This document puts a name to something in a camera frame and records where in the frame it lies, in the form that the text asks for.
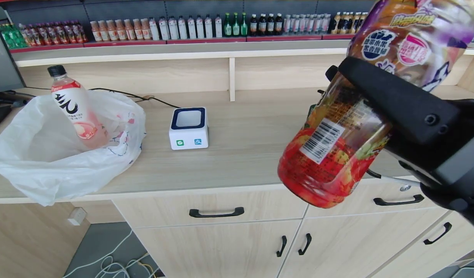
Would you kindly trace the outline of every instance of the white bottle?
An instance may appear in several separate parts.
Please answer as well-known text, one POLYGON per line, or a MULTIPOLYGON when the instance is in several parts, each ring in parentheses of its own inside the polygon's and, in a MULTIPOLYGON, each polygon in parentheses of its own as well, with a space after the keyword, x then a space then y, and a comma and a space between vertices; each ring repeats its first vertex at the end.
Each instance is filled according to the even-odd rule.
POLYGON ((205 38, 205 25, 203 23, 203 19, 201 16, 198 14, 198 17, 196 18, 196 30, 198 31, 198 39, 204 39, 205 38))
POLYGON ((222 19, 220 18, 219 14, 216 14, 215 18, 215 35, 216 37, 223 37, 222 19))
POLYGON ((156 20, 152 17, 149 18, 149 28, 151 29, 151 35, 153 37, 153 41, 159 41, 160 34, 158 34, 158 27, 156 27, 156 20))
POLYGON ((179 24, 180 39, 187 39, 186 21, 182 16, 179 16, 179 20, 177 21, 177 23, 179 24))
POLYGON ((168 19, 168 30, 170 30, 170 39, 179 39, 179 30, 177 30, 177 21, 173 16, 168 19))
POLYGON ((207 14, 207 17, 205 18, 205 31, 207 34, 207 38, 213 37, 213 22, 209 17, 209 14, 207 14))
POLYGON ((168 41, 170 39, 170 36, 168 35, 168 23, 164 16, 160 17, 158 25, 160 26, 161 39, 168 41))
POLYGON ((193 19, 193 16, 190 15, 189 19, 187 19, 187 26, 189 27, 189 38, 190 39, 196 39, 196 23, 193 19))

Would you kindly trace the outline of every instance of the black drawer handle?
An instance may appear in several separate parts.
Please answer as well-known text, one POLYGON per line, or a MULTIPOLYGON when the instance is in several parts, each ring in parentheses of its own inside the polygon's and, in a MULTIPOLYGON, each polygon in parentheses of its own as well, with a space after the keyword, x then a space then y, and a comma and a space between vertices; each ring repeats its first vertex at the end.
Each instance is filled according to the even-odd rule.
POLYGON ((429 245, 429 244, 433 244, 435 243, 436 241, 438 241, 439 239, 441 239, 445 234, 447 234, 451 229, 452 229, 452 224, 450 224, 449 222, 446 222, 443 227, 445 227, 445 231, 441 234, 441 236, 438 236, 437 239, 435 239, 434 241, 430 241, 429 239, 425 239, 424 240, 424 244, 425 245, 429 245))
POLYGON ((285 250, 285 245, 287 245, 287 237, 281 236, 281 250, 276 252, 277 257, 281 257, 283 250, 285 250))
POLYGON ((306 253, 307 248, 309 247, 309 244, 311 244, 311 240, 312 240, 312 239, 313 239, 313 238, 311 237, 311 234, 307 233, 307 234, 306 234, 306 240, 307 240, 307 242, 306 242, 306 247, 304 247, 304 250, 299 249, 299 256, 302 256, 302 255, 304 255, 304 253, 306 253))
POLYGON ((378 206, 398 206, 398 205, 408 205, 408 204, 417 204, 422 202, 424 200, 424 196, 421 194, 414 195, 414 200, 413 201, 407 201, 407 202, 395 202, 395 203, 389 203, 385 202, 385 200, 381 198, 374 198, 373 201, 376 205, 378 206))
POLYGON ((244 214, 244 208, 243 207, 237 207, 235 208, 233 213, 228 213, 228 214, 208 214, 208 215, 202 215, 200 213, 200 210, 198 209, 190 209, 189 210, 189 216, 194 217, 194 218, 214 218, 214 217, 230 217, 230 216, 239 216, 244 214))

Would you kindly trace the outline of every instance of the counter top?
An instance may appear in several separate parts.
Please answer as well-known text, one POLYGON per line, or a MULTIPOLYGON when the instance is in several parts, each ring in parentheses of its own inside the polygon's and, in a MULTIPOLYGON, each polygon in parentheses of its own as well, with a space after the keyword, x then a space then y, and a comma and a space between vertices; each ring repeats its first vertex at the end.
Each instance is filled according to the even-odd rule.
MULTIPOLYGON (((474 98, 473 93, 457 86, 440 86, 435 91, 442 98, 474 98)), ((147 192, 170 194, 178 190, 239 190, 260 188, 258 185, 281 188, 276 174, 279 157, 303 125, 309 106, 317 102, 316 90, 242 91, 238 92, 238 102, 228 102, 227 94, 173 93, 161 97, 182 107, 207 108, 209 148, 199 150, 172 150, 168 127, 173 109, 154 100, 140 102, 146 112, 147 136, 139 158, 98 192, 74 201, 139 197, 147 192)), ((0 125, 0 132, 5 125, 0 125)), ((380 153, 372 169, 387 176, 408 175, 387 153, 380 153)), ((0 176, 0 203, 26 202, 32 201, 0 176)))

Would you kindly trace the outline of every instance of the bottle cap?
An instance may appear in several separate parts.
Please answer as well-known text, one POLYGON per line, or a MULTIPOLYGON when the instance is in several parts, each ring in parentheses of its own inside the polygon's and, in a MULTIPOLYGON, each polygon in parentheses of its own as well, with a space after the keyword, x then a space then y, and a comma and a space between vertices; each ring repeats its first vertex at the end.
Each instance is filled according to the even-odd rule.
POLYGON ((63 65, 51 66, 48 67, 47 70, 51 77, 61 76, 67 73, 63 65))

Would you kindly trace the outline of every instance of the cabinet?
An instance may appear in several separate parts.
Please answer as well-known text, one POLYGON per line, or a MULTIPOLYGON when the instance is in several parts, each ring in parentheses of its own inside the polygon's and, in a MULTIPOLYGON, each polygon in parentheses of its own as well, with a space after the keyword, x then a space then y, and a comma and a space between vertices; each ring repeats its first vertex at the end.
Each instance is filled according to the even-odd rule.
POLYGON ((429 208, 305 219, 279 278, 367 277, 445 212, 429 208))
POLYGON ((134 229, 168 278, 275 278, 300 220, 134 229))
POLYGON ((474 227, 457 212, 451 212, 371 277, 427 278, 473 249, 474 227))

